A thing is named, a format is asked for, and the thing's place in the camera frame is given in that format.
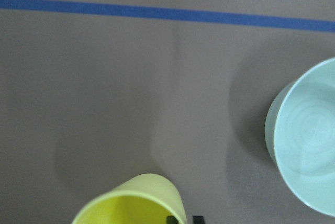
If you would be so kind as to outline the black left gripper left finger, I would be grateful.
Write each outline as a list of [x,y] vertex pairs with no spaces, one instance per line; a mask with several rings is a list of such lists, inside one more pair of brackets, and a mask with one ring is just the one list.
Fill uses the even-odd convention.
[[166,224],[177,224],[177,219],[174,216],[167,216]]

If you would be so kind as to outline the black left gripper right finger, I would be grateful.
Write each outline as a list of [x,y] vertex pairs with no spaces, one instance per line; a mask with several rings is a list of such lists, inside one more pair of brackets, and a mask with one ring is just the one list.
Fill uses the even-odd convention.
[[193,216],[193,224],[204,224],[203,216]]

